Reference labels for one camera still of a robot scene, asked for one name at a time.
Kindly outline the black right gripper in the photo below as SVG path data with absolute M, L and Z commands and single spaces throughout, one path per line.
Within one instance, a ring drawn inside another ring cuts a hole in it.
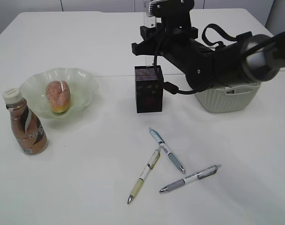
M 140 27 L 140 35 L 143 38 L 141 43 L 132 44 L 132 53 L 136 56 L 151 55 L 157 52 L 159 56 L 178 61 L 198 61 L 197 42 L 198 29 L 191 27 L 173 28 L 168 32 L 162 23 L 156 27 Z

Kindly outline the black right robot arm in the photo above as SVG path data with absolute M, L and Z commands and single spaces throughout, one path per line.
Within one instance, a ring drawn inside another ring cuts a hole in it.
M 140 27 L 143 41 L 132 44 L 132 53 L 164 57 L 185 74 L 190 90 L 180 90 L 165 81 L 161 72 L 155 73 L 163 89 L 171 94 L 191 95 L 242 83 L 267 82 L 285 68 L 285 31 L 273 37 L 251 32 L 232 37 L 216 24 L 208 27 L 231 45 L 217 41 L 212 50 L 205 34 L 202 43 L 197 41 L 197 28 L 159 23 L 155 28 Z

